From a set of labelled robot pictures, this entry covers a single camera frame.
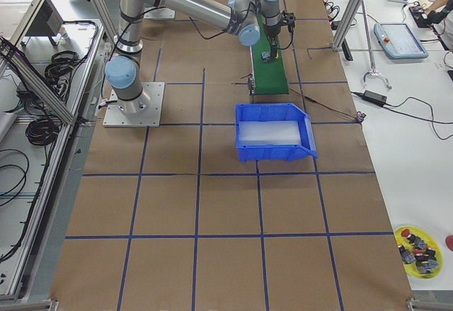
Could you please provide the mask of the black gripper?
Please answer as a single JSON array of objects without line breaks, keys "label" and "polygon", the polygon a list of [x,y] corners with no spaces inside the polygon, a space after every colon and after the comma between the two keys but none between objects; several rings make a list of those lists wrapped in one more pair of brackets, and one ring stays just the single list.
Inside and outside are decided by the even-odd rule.
[{"label": "black gripper", "polygon": [[265,18],[263,27],[270,45],[270,61],[274,62],[277,59],[277,37],[281,31],[281,19]]}]

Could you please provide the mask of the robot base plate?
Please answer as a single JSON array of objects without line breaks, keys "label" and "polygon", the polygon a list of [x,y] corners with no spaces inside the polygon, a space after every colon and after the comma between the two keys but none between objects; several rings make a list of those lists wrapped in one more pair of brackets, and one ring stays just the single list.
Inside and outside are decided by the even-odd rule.
[{"label": "robot base plate", "polygon": [[112,89],[103,126],[107,128],[158,127],[164,99],[164,82],[142,82],[142,94],[133,101],[117,99]]},{"label": "robot base plate", "polygon": [[172,9],[161,7],[149,7],[144,11],[144,19],[153,21],[173,21],[176,17],[176,12]]}]

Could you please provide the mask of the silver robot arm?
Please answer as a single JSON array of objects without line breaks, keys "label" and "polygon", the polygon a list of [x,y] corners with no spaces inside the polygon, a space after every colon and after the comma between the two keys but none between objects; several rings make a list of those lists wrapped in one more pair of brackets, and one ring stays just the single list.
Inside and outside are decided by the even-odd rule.
[{"label": "silver robot arm", "polygon": [[219,34],[235,35],[251,49],[252,73],[248,81],[252,95],[287,94],[289,84],[281,57],[282,27],[293,29],[294,16],[280,7],[280,0],[121,0],[120,25],[113,54],[105,66],[105,77],[116,96],[120,112],[132,115],[148,108],[150,97],[138,79],[142,53],[139,34],[147,16],[169,21],[176,13],[191,23],[201,21]]}]

